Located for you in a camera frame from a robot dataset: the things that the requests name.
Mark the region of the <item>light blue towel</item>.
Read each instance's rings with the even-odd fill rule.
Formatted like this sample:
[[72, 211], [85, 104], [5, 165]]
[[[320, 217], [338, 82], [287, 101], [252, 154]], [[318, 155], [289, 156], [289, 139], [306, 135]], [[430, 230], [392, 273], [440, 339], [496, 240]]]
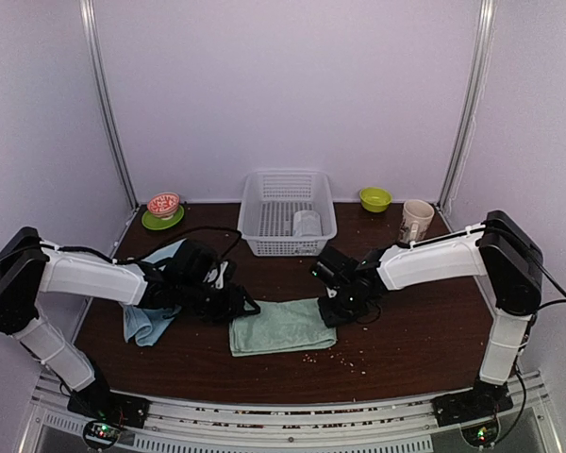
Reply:
[[153, 346], [180, 312], [180, 306], [155, 310], [123, 306], [125, 342], [133, 341], [139, 347]]

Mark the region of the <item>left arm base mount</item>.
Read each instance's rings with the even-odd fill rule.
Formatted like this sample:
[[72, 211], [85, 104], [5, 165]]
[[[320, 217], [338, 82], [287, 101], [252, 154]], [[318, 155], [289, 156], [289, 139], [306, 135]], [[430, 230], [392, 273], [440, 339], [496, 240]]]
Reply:
[[110, 409], [91, 410], [77, 396], [71, 396], [67, 410], [89, 418], [82, 429], [82, 440], [91, 449], [105, 450], [115, 446], [130, 428], [143, 428], [150, 402], [141, 397], [113, 394]]

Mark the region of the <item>green panda towel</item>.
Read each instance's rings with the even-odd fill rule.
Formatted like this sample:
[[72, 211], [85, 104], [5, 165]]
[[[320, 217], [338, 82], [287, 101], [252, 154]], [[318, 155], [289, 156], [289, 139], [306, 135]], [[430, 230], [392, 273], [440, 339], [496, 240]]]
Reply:
[[337, 330], [325, 325], [316, 298], [258, 301], [258, 306], [260, 313], [239, 317], [229, 326], [235, 358], [322, 350], [337, 343]]

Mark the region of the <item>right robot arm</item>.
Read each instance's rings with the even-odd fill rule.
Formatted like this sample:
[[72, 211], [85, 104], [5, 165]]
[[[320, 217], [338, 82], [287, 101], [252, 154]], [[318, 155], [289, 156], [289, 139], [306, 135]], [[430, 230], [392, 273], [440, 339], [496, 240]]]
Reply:
[[495, 312], [485, 355], [465, 409], [486, 415], [507, 394], [507, 382], [539, 311], [542, 283], [555, 279], [536, 243], [501, 210], [477, 225], [419, 242], [371, 251], [362, 260], [326, 246], [310, 268], [326, 288], [318, 307], [327, 327], [366, 315], [371, 303], [392, 291], [456, 277], [485, 277]]

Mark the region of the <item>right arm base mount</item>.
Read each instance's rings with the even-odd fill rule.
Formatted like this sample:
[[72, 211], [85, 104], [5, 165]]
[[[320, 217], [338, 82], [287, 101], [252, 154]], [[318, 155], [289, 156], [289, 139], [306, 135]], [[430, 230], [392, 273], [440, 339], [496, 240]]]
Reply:
[[493, 447], [501, 437], [499, 415], [513, 408], [510, 396], [469, 390], [435, 397], [432, 408], [440, 428], [458, 425], [463, 441], [475, 448]]

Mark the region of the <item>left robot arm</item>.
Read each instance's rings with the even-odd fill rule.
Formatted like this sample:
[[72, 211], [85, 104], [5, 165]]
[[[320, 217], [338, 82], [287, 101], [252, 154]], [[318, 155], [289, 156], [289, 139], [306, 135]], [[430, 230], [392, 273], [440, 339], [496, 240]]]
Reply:
[[0, 332], [16, 339], [60, 378], [97, 419], [117, 409], [100, 369], [42, 315], [41, 293], [102, 298], [145, 310], [190, 310], [215, 324], [257, 315], [259, 305], [232, 282], [236, 265], [183, 238], [137, 258], [117, 260], [85, 246], [44, 241], [20, 229], [0, 252]]

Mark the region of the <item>white plastic basket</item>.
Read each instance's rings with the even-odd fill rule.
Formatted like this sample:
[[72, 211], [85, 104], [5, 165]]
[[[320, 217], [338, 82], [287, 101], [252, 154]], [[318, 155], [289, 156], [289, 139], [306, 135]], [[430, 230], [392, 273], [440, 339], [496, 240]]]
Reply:
[[[321, 216], [322, 235], [293, 237], [299, 210]], [[245, 179], [237, 230], [257, 257], [316, 256], [338, 233], [329, 179], [310, 171], [261, 171]]]

